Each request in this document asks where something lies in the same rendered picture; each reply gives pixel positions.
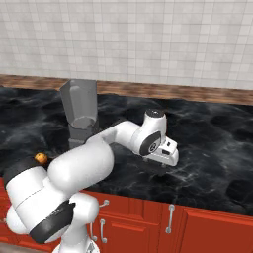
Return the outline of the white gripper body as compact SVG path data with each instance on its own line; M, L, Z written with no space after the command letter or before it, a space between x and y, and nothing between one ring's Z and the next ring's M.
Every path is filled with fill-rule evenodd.
M144 156L144 159L150 159L161 163L163 166L176 166L179 161L179 151L175 149L173 153L167 150L158 148L155 152Z

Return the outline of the orange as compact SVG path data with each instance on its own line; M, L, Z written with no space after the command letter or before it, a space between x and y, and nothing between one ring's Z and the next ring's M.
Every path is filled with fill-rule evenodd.
M47 155L41 152L35 155L35 159L39 162L39 164L45 164L48 161Z

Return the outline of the red cupboard door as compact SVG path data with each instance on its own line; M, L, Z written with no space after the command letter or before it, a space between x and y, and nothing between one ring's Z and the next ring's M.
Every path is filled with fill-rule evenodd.
M159 203L96 192L87 192L101 205L104 200L110 204L100 208L93 223L93 233L101 253L157 253L160 235L162 207ZM101 241L100 219L104 219L104 236Z
M170 234L163 210L159 253L253 253L252 216L174 206Z

